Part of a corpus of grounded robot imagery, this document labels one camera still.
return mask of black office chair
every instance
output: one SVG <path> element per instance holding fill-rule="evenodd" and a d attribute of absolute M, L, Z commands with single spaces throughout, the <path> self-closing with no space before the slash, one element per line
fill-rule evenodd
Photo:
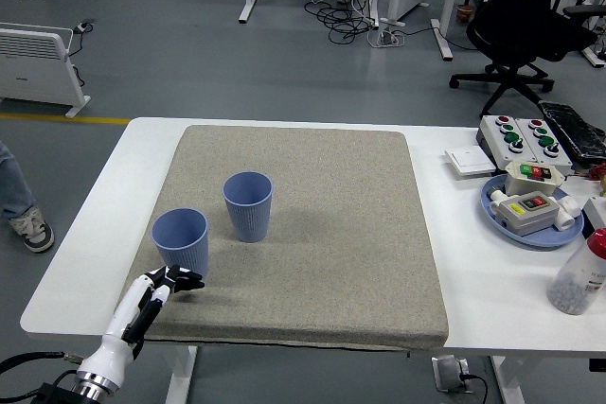
<path fill-rule="evenodd" d="M 467 36 L 492 63 L 485 67 L 485 73 L 452 75 L 450 87 L 457 88 L 461 80 L 500 83 L 480 116 L 488 114 L 507 89 L 515 89 L 537 104 L 541 98 L 528 85 L 538 84 L 550 92 L 554 81 L 532 63 L 537 58 L 561 61 L 568 52 L 594 44 L 597 35 L 582 23 L 588 17 L 603 16 L 606 8 L 571 7 L 565 13 L 570 17 L 553 11 L 551 0 L 488 0 L 470 21 Z M 520 75 L 525 66 L 536 74 Z"/>

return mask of gray floor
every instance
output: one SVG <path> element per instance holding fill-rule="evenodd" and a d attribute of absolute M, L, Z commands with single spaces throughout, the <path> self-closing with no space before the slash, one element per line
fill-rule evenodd
<path fill-rule="evenodd" d="M 250 22 L 241 25 L 244 0 L 0 0 L 0 21 L 68 28 L 82 20 L 94 22 L 83 50 L 72 58 L 86 81 L 84 93 L 92 97 L 79 117 L 477 126 L 494 87 L 470 83 L 455 91 L 448 79 L 456 72 L 481 71 L 488 62 L 481 54 L 454 48 L 454 61 L 442 61 L 427 31 L 406 37 L 405 46 L 397 49 L 373 49 L 366 35 L 352 44 L 331 44 L 328 30 L 304 10 L 308 1 L 258 0 Z M 428 2 L 428 8 L 406 16 L 407 32 L 439 17 L 443 0 Z M 381 7 L 385 15 L 383 0 Z M 453 22 L 449 39 L 469 46 L 458 23 Z M 606 113 L 597 108 L 603 103 L 603 72 L 578 54 L 541 67 L 556 80 L 548 99 L 570 104 L 606 127 Z M 98 340 L 33 340 L 19 326 L 29 297 L 124 130 L 6 119 L 12 113 L 65 111 L 40 103 L 0 103 L 0 137 L 18 158 L 57 236 L 49 253 L 33 255 L 6 224 L 0 225 L 0 360 L 34 350 L 88 355 L 98 346 Z M 493 111 L 539 115 L 513 93 Z M 210 345 L 201 350 L 189 402 L 481 402 L 481 384 L 473 395 L 437 392 L 430 357 Z M 500 403 L 489 360 L 467 358 L 472 373 L 489 381 L 488 402 Z M 58 360 L 22 366 L 0 378 L 1 395 L 23 393 L 65 369 L 67 364 Z M 162 346 L 147 345 L 113 401 L 164 402 L 168 382 Z M 523 390 L 528 403 L 601 402 L 606 383 L 604 376 L 588 372 L 587 360 L 545 360 Z"/>

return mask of jeans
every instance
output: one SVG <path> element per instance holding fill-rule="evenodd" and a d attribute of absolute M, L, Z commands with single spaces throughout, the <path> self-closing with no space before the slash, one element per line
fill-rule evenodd
<path fill-rule="evenodd" d="M 17 160 L 0 141 L 0 210 L 6 219 L 18 218 L 36 204 Z"/>

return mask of robotic hand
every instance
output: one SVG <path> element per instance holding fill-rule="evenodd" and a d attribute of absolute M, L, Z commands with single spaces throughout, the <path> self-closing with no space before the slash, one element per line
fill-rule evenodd
<path fill-rule="evenodd" d="M 124 369 L 141 351 L 144 335 L 169 294 L 204 285 L 198 273 L 177 265 L 139 276 L 116 309 L 100 348 L 78 368 L 76 386 L 67 391 L 45 383 L 31 404 L 100 404 L 113 396 L 124 382 Z"/>

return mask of ribbed plastic cup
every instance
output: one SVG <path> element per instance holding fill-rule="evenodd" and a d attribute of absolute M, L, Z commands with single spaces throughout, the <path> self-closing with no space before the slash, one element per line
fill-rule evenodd
<path fill-rule="evenodd" d="M 177 264 L 208 275 L 208 220 L 195 208 L 175 208 L 151 228 L 151 240 L 169 267 Z"/>
<path fill-rule="evenodd" d="M 268 176 L 247 170 L 223 184 L 223 198 L 240 241 L 256 243 L 267 235 L 274 184 Z"/>

